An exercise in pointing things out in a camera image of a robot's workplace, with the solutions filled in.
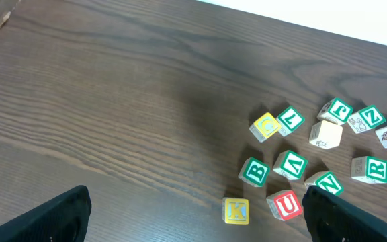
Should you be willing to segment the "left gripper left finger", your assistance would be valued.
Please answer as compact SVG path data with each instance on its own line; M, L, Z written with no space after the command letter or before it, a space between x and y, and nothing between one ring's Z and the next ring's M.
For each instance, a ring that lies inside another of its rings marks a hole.
M84 242L91 215L89 190L76 186L0 226L0 242Z

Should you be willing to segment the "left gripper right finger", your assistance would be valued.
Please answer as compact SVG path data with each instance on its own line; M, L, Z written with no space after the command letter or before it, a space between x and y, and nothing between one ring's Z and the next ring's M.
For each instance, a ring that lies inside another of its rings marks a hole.
M318 187L303 199L304 218L314 242L387 242L387 223Z

